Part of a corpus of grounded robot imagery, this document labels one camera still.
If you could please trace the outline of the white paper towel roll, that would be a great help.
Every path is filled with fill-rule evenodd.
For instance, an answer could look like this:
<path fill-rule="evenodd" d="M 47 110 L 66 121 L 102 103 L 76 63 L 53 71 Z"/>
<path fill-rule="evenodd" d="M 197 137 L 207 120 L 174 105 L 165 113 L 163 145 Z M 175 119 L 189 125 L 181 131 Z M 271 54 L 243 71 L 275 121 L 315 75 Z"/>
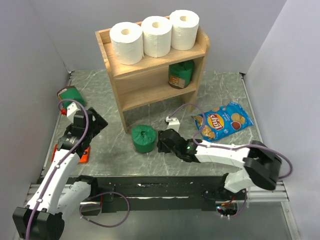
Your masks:
<path fill-rule="evenodd" d="M 161 58 L 171 50 L 172 23 L 163 16 L 149 16 L 141 23 L 143 50 L 147 56 Z"/>

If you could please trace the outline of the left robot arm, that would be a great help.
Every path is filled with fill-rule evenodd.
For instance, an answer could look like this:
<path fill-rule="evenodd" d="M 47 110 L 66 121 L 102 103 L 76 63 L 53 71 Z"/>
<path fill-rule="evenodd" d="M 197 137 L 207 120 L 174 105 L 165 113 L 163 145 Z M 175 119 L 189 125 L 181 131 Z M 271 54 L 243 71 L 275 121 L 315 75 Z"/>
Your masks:
<path fill-rule="evenodd" d="M 77 110 L 59 139 L 53 162 L 35 194 L 24 207 L 12 215 L 20 238 L 25 240 L 58 240 L 65 220 L 83 200 L 94 201 L 99 195 L 98 180 L 80 175 L 66 192 L 65 185 L 92 139 L 108 122 L 90 107 Z"/>

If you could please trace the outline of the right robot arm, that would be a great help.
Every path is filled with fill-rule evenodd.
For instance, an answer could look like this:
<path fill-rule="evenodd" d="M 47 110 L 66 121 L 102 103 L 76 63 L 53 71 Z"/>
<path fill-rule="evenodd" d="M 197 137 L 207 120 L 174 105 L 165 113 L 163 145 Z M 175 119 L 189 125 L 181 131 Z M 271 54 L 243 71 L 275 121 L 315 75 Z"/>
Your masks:
<path fill-rule="evenodd" d="M 158 133 L 159 153 L 173 153 L 188 163 L 218 163 L 239 168 L 227 173 L 218 187 L 223 199 L 230 199 L 243 189 L 257 186 L 273 191 L 282 165 L 280 157 L 259 141 L 248 145 L 226 145 L 200 139 L 184 139 L 174 129 Z"/>

